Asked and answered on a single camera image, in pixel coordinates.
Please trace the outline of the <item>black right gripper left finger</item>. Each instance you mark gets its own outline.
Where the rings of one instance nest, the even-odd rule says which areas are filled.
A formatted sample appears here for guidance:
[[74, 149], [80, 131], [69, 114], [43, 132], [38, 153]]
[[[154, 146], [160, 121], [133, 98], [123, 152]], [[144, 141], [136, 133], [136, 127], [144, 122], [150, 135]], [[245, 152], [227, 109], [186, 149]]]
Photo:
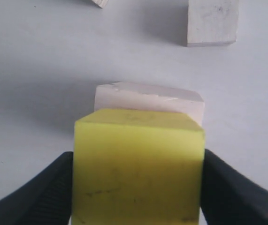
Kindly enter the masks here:
[[67, 225], [72, 210], [73, 153], [62, 153], [0, 200], [0, 225]]

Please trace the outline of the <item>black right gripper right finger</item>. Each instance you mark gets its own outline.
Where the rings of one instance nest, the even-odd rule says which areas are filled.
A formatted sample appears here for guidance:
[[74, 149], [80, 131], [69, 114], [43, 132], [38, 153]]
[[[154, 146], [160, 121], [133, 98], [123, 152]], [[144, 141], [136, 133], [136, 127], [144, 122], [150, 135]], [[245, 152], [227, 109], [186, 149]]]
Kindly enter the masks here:
[[200, 205], [209, 225], [268, 225], [268, 191], [208, 149]]

